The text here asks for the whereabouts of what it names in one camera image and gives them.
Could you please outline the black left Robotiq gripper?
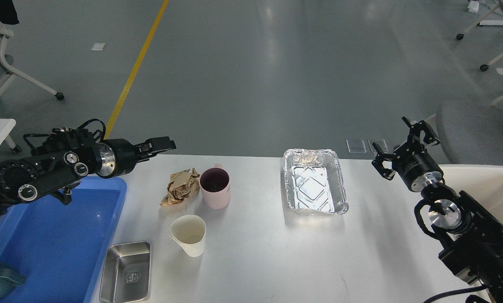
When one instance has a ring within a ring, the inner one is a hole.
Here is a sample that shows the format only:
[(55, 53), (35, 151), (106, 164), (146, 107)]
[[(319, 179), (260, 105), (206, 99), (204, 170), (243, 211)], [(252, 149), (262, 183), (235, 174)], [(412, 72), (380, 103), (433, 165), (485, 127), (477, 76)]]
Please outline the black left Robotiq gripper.
[(99, 154), (96, 174), (101, 178), (129, 174), (138, 162), (149, 161), (159, 153), (176, 148), (176, 142), (169, 137), (149, 138), (140, 144), (131, 144), (125, 139), (103, 140), (96, 144)]

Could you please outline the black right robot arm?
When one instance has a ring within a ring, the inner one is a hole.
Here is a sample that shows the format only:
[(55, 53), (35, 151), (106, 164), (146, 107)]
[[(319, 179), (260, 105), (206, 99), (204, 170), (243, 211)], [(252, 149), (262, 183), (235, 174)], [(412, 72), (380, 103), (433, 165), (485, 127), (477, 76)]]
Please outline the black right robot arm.
[(446, 185), (444, 172), (428, 153), (428, 145), (440, 140), (424, 120), (410, 121), (405, 143), (384, 153), (373, 143), (373, 167), (386, 180), (399, 175), (421, 200), (414, 207), (415, 220), (427, 236), (442, 245), (438, 257), (469, 288), (440, 293), (427, 299), (432, 303), (453, 295), (468, 294), (467, 303), (484, 303), (477, 291), (488, 291), (496, 303), (503, 303), (503, 224), (465, 191)]

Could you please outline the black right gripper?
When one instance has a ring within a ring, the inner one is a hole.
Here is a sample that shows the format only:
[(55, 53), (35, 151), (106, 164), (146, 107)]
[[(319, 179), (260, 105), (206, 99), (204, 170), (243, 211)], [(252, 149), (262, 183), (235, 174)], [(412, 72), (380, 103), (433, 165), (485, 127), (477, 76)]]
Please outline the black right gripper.
[[(404, 144), (394, 147), (394, 153), (384, 153), (378, 143), (373, 142), (376, 156), (371, 164), (386, 180), (391, 181), (398, 174), (411, 192), (421, 192), (423, 188), (442, 180), (443, 171), (430, 157), (428, 146), (441, 143), (432, 126), (424, 120), (412, 122), (407, 117), (402, 121), (409, 127), (409, 134)], [(402, 147), (402, 156), (397, 153)], [(384, 167), (390, 162), (391, 168)]]

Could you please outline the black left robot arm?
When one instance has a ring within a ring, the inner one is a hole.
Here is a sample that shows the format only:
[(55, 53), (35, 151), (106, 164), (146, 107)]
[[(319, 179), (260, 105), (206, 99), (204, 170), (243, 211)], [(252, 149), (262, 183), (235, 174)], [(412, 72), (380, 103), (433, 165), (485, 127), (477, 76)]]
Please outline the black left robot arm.
[(105, 139), (106, 125), (90, 131), (90, 119), (76, 128), (54, 128), (49, 133), (30, 133), (24, 141), (31, 155), (0, 162), (0, 216), (9, 207), (27, 204), (47, 195), (63, 205), (72, 189), (91, 174), (107, 179), (129, 174), (138, 163), (176, 149), (168, 136), (149, 138), (139, 144)]

